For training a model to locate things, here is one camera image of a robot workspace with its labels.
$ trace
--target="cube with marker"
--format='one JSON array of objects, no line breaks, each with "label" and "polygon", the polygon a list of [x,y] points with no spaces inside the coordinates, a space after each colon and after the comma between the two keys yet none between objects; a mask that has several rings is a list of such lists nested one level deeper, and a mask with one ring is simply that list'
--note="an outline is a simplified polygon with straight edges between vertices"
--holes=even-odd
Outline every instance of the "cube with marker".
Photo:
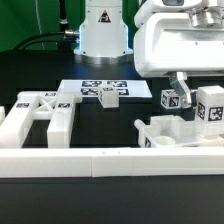
[{"label": "cube with marker", "polygon": [[113,85],[99,85],[98,99],[103,108],[119,107],[119,93]]},{"label": "cube with marker", "polygon": [[181,108],[180,97],[173,89],[162,90],[161,105],[166,109]]},{"label": "cube with marker", "polygon": [[195,120],[202,136],[224,133],[224,89],[220,86],[198,88]]}]

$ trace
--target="green wall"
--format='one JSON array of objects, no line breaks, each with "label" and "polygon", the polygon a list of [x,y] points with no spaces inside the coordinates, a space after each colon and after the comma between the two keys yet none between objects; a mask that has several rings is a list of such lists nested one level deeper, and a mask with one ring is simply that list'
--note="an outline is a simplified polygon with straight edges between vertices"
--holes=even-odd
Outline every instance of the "green wall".
[{"label": "green wall", "polygon": [[[66,0],[70,28],[77,29],[85,18],[85,0]],[[123,19],[129,26],[129,45],[136,32],[137,0],[123,0]],[[43,33],[59,31],[58,0],[39,0]],[[0,51],[13,49],[24,39],[39,34],[35,0],[0,0]]]}]

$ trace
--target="black table surface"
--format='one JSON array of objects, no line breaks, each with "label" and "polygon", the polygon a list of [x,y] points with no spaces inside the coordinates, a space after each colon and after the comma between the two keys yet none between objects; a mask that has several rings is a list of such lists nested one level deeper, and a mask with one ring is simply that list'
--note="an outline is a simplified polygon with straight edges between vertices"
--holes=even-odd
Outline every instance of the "black table surface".
[{"label": "black table surface", "polygon": [[[9,112],[21,91],[56,91],[63,79],[142,80],[134,65],[75,63],[55,51],[0,53],[0,105]],[[138,147],[135,119],[194,111],[166,111],[160,106],[167,78],[147,79],[152,99],[122,98],[116,110],[97,99],[77,104],[71,148]],[[192,89],[224,86],[222,77],[190,78]],[[24,148],[47,146],[48,122],[34,122]],[[224,222],[224,176],[0,179],[0,223],[171,223]]]}]

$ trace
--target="warning label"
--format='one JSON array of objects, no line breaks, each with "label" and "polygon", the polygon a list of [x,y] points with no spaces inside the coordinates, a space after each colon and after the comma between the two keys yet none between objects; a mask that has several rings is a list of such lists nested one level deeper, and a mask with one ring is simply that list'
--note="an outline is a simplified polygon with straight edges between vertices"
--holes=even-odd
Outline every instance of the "warning label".
[{"label": "warning label", "polygon": [[98,22],[99,22],[99,23],[111,23],[111,21],[110,21],[110,17],[108,16],[106,10],[104,10],[104,12],[103,12],[103,14],[102,14],[102,16],[100,17],[100,19],[99,19]]}]

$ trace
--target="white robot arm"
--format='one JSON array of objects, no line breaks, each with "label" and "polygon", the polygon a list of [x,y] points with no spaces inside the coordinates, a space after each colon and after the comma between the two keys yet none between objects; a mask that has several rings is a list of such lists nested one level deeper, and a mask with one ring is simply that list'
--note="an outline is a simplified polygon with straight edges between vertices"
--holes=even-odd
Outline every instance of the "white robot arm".
[{"label": "white robot arm", "polygon": [[148,0],[135,16],[134,60],[142,77],[169,75],[171,85],[191,105],[187,74],[224,70],[224,1]]}]

